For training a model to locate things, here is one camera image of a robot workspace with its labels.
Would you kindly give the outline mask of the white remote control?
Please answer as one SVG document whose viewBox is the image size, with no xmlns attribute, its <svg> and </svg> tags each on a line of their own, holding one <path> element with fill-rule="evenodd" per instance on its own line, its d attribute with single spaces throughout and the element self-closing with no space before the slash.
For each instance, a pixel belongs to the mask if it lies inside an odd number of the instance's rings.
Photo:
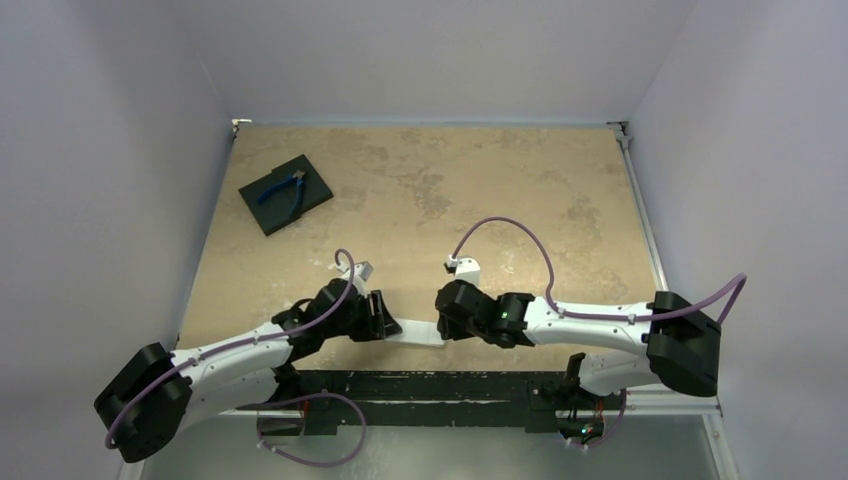
<svg viewBox="0 0 848 480">
<path fill-rule="evenodd" d="M 396 322 L 401 331 L 389 336 L 387 342 L 427 347 L 442 347 L 445 344 L 436 323 L 410 319 L 397 319 Z"/>
</svg>

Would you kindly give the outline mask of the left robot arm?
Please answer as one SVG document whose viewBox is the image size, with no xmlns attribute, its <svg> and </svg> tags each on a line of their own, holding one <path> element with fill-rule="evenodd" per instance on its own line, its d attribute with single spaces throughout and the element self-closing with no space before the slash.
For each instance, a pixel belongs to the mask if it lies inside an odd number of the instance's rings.
<svg viewBox="0 0 848 480">
<path fill-rule="evenodd" d="M 95 398 L 107 429 L 104 443 L 127 463 L 161 450 L 193 421 L 220 411 L 268 403 L 284 409 L 298 382 L 282 372 L 324 342 L 400 335 L 378 290 L 363 294 L 336 278 L 314 297 L 295 302 L 260 326 L 229 339 L 168 352 L 159 342 L 140 348 Z"/>
</svg>

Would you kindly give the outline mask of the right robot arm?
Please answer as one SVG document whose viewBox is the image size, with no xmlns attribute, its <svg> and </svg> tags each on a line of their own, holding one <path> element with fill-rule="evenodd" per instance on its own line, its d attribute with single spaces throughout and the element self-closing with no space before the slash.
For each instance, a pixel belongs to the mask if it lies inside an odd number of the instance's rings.
<svg viewBox="0 0 848 480">
<path fill-rule="evenodd" d="M 680 295 L 658 291 L 630 305 L 558 303 L 529 293 L 492 298 L 477 286 L 453 280 L 437 293 L 442 339 L 472 337 L 503 349 L 574 344 L 606 349 L 575 356 L 561 381 L 564 399 L 584 407 L 621 389 L 660 383 L 689 396 L 718 390 L 722 327 Z"/>
</svg>

